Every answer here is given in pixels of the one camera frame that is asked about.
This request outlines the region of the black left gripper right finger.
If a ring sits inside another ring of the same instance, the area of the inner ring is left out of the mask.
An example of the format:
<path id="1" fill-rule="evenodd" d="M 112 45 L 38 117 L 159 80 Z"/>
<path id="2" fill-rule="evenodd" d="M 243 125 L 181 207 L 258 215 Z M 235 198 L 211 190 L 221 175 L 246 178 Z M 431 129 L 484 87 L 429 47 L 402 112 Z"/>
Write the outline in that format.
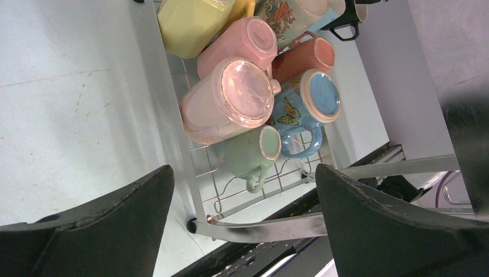
<path id="1" fill-rule="evenodd" d="M 488 275 L 488 223 L 420 208 L 326 164 L 315 179 L 340 276 Z"/>

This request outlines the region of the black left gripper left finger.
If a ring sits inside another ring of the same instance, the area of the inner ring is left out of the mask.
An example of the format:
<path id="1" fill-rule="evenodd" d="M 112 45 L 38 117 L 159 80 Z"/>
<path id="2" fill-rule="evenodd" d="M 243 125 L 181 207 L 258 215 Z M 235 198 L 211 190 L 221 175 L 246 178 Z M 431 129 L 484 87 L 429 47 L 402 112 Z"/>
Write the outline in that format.
<path id="1" fill-rule="evenodd" d="M 174 193 L 171 166 L 34 223 L 1 227 L 2 276 L 152 276 Z"/>

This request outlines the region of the iridescent pale pink mug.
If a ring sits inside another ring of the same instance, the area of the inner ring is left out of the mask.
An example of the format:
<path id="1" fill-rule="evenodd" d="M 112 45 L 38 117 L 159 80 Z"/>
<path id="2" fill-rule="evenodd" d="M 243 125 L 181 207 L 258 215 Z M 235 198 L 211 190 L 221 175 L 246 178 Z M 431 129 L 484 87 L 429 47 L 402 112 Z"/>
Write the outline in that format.
<path id="1" fill-rule="evenodd" d="M 226 58 L 183 97 L 186 136 L 212 145 L 257 128 L 271 116 L 280 91 L 280 83 L 248 59 Z"/>

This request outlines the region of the black mug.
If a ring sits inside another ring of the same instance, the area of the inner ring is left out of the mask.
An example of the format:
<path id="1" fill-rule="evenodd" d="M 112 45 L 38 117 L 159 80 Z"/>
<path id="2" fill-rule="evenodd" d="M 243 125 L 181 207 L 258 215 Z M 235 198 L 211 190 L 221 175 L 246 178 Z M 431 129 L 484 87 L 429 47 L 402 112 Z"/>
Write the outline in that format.
<path id="1" fill-rule="evenodd" d="M 329 30 L 335 37 L 343 42 L 355 40 L 359 36 L 359 24 L 366 21 L 368 7 L 363 3 L 356 3 L 354 0 L 345 1 L 345 12 L 330 23 Z M 354 33 L 350 38 L 344 38 L 339 35 L 336 29 L 343 27 L 353 27 Z"/>

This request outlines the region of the light blue faceted mug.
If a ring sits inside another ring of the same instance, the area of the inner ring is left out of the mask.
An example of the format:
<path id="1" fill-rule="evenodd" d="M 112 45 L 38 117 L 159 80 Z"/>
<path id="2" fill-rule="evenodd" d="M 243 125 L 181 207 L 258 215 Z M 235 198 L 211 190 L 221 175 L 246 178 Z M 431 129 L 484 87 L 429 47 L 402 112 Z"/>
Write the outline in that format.
<path id="1" fill-rule="evenodd" d="M 340 17 L 345 12 L 345 9 L 345 0 L 328 0 L 328 9 L 326 13 L 309 28 L 309 31 L 319 31 L 321 28 Z"/>

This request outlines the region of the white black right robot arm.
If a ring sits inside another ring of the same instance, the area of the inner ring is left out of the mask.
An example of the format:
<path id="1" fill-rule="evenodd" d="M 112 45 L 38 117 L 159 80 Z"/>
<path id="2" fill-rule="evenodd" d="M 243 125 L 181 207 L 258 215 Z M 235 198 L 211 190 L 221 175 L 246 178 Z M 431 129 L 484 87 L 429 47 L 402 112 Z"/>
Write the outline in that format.
<path id="1" fill-rule="evenodd" d="M 456 92 L 441 109 L 475 218 L 488 221 L 488 88 Z"/>

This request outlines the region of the green mug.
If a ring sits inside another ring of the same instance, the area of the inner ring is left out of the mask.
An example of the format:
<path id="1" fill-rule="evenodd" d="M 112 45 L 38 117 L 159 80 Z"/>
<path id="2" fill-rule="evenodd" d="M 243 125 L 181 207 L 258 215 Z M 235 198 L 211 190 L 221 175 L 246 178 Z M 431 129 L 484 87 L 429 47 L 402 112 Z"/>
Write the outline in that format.
<path id="1" fill-rule="evenodd" d="M 224 141 L 224 163 L 230 173 L 246 181 L 249 193 L 261 191 L 268 170 L 281 153 L 281 137 L 263 125 Z"/>

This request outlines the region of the blue butterfly mug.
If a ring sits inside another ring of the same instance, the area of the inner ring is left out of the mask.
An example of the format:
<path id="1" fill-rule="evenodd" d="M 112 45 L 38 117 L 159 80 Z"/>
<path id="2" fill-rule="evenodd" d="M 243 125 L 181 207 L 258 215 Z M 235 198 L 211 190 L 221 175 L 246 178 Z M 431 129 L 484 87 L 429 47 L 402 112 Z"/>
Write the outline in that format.
<path id="1" fill-rule="evenodd" d="M 321 70 L 309 69 L 281 85 L 266 124 L 280 134 L 284 157 L 303 159 L 319 150 L 323 140 L 321 127 L 334 122 L 340 110 L 341 95 L 334 80 Z M 309 146 L 291 153 L 292 136 L 304 131 L 311 134 Z"/>

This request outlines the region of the salmon dotted mug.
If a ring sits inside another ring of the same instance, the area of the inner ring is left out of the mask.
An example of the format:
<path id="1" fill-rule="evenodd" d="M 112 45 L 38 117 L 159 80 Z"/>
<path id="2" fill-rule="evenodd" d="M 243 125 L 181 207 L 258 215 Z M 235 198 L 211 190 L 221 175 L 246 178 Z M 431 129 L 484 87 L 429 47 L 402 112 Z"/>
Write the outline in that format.
<path id="1" fill-rule="evenodd" d="M 309 69 L 327 73 L 335 65 L 334 47 L 326 39 L 306 31 L 297 37 L 287 51 L 272 62 L 272 76 L 283 84 Z"/>

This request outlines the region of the pale yellow faceted mug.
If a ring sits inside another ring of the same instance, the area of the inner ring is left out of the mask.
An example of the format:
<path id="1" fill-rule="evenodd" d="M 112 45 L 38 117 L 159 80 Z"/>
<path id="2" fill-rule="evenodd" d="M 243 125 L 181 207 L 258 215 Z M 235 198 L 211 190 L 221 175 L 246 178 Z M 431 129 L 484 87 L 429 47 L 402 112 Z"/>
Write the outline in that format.
<path id="1" fill-rule="evenodd" d="M 165 50 L 195 58 L 228 19 L 234 1 L 167 0 L 157 12 Z"/>

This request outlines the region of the pink faceted mug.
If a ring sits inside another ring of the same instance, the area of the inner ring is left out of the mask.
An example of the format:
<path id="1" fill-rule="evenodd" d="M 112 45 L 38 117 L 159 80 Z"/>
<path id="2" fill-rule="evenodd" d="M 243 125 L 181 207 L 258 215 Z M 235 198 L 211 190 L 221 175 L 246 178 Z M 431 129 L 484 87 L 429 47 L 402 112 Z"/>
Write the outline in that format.
<path id="1" fill-rule="evenodd" d="M 197 74 L 206 77 L 226 58 L 240 57 L 259 66 L 269 78 L 278 53 L 277 38 L 270 25 L 258 16 L 241 18 L 231 24 L 197 58 Z"/>

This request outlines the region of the cream seahorse pattern mug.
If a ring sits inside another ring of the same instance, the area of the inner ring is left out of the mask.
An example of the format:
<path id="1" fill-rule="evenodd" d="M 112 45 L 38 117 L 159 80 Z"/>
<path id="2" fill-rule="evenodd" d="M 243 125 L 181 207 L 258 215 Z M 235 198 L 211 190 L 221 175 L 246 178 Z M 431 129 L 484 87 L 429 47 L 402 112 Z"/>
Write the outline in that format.
<path id="1" fill-rule="evenodd" d="M 264 0 L 258 1 L 254 15 L 274 30 L 281 52 L 325 15 L 327 9 L 327 0 Z"/>

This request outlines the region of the orange yellow mug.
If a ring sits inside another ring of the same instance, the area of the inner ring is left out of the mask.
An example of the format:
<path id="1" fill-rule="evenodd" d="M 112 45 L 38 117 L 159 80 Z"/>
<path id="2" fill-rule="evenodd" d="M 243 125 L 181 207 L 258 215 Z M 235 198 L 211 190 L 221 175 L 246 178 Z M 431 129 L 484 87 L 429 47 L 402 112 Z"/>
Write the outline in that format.
<path id="1" fill-rule="evenodd" d="M 218 34 L 223 33 L 233 22 L 246 17 L 253 17 L 255 12 L 256 0 L 236 0 L 231 12 Z"/>

